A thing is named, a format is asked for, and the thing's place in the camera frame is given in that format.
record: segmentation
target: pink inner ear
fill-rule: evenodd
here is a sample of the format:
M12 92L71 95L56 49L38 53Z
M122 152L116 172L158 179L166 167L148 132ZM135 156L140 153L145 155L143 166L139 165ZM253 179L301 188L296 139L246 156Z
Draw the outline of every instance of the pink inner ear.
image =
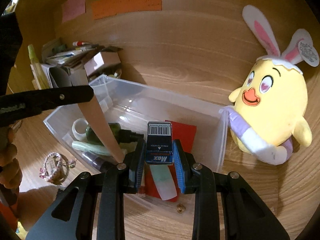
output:
M297 57L297 55L299 54L299 50L298 50L298 43L299 41L303 41L304 38L300 39L297 41L296 46L294 47L293 50L291 50L287 55L285 55L284 59L286 59L289 62L292 62L292 60Z
M272 54L279 57L280 55L278 50L272 43L271 39L269 38L268 34L266 33L262 25L259 22L254 21L254 28L256 29L259 38L265 43L265 49L268 52L268 54Z

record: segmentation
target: green bottle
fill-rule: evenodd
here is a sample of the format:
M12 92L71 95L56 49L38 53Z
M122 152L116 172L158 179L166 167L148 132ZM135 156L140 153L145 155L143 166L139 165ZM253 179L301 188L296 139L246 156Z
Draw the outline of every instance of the green bottle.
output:
M140 133L135 133L130 130L121 129L119 123L108 123L111 131L116 138L118 143L131 143L137 142L139 139L143 139L144 135ZM91 144L103 145L103 143L99 140L98 136L92 130L90 126L87 127L86 132L87 140Z

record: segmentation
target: plush tag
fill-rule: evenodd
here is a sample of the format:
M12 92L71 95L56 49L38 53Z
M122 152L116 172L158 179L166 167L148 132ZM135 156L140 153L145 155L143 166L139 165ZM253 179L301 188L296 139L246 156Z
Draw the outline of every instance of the plush tag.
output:
M319 55L316 49L306 43L305 41L299 41L298 50L305 62L307 62L310 66L316 67L319 65Z

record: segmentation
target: human hand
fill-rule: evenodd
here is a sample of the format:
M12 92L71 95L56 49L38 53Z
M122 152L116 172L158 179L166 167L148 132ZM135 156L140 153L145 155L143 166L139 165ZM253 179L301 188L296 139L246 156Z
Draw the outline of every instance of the human hand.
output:
M14 133L11 128L8 130L8 145L4 150L0 151L0 166L2 172L0 173L0 184L6 188L17 188L22 181L22 171L19 166L17 156L17 148L12 144Z

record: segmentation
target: chick plush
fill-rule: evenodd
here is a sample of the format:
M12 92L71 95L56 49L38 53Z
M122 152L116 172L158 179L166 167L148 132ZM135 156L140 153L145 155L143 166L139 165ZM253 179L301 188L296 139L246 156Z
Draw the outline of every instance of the chick plush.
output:
M227 106L231 135L238 147L273 165L292 155L293 135L303 146L311 144L312 133L303 115L308 92L302 71L300 41L312 47L310 34L299 29L288 48L280 54L269 22L257 8L247 5L243 18L268 55L257 59L242 87L229 95ZM315 61L319 56L315 51Z

